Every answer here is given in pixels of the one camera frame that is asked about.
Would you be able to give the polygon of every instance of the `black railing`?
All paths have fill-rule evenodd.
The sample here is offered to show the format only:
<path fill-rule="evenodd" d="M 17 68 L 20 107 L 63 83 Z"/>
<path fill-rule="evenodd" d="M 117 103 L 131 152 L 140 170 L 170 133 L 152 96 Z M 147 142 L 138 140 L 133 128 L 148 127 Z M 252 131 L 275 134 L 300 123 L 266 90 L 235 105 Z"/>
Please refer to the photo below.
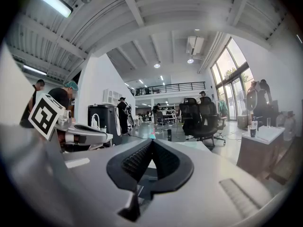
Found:
<path fill-rule="evenodd" d="M 134 96 L 156 94 L 156 93 L 171 93 L 191 90 L 205 90 L 205 82 L 187 82 L 168 84 L 163 86 L 142 87 L 137 89 L 129 89 Z"/>

